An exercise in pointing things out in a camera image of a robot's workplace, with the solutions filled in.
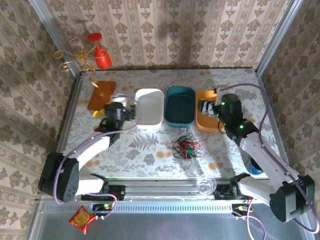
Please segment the patterned tablecloth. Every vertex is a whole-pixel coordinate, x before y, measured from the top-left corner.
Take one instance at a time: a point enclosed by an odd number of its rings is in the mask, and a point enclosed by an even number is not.
[[[96,78],[100,81],[115,81],[115,93],[133,97],[142,88],[158,88],[166,93],[172,86],[191,87],[195,92],[212,90],[219,85],[238,83],[258,84],[257,77],[251,69],[188,69],[188,70],[131,70],[99,71]],[[94,87],[89,82],[89,74],[82,76],[83,84],[75,110],[66,150],[71,150],[93,134],[102,118],[93,118],[92,111],[87,110]],[[242,102],[247,119],[256,126],[260,124],[265,112],[265,105],[258,89],[241,87],[233,90]],[[193,134],[201,143],[202,158],[192,160],[173,157],[171,145],[180,136]],[[274,134],[267,118],[263,127],[264,140],[278,153]],[[231,178],[247,172],[242,154],[237,145],[221,133],[202,132],[194,122],[190,128],[170,127],[163,121],[157,130],[147,131],[134,128],[121,134],[106,151],[96,155],[85,165],[92,173],[115,178],[185,178],[198,177],[210,173],[214,177]]]

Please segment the wall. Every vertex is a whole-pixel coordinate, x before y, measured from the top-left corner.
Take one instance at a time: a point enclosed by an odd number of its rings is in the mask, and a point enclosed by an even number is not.
[[[22,239],[73,78],[28,1],[0,1],[0,239]]]
[[[292,166],[320,201],[320,1],[304,1],[262,74]]]
[[[101,32],[114,69],[185,69],[254,67],[289,1],[45,2],[66,41]]]

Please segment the gray metal base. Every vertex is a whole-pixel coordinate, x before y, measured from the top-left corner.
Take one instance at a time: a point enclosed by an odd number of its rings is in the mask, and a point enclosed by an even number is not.
[[[113,213],[105,220],[94,220],[87,234],[68,224],[74,212],[46,213],[38,240],[249,240],[246,222],[227,213]],[[282,223],[263,204],[254,205],[267,230],[267,240],[305,240],[300,227]],[[258,223],[252,220],[255,239],[262,239]]]

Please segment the red snack packet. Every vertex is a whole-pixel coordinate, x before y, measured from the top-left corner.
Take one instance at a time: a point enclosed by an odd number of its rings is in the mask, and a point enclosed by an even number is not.
[[[91,215],[85,206],[81,206],[78,211],[70,218],[69,223],[80,229],[83,234],[87,233],[87,225],[96,217]]]

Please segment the wooden board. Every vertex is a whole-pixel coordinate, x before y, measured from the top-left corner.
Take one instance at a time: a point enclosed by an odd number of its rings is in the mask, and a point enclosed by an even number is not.
[[[98,81],[96,84],[103,94],[101,96],[99,89],[94,88],[87,107],[88,110],[92,111],[99,111],[105,107],[105,104],[110,103],[110,97],[116,88],[116,82],[114,81]]]

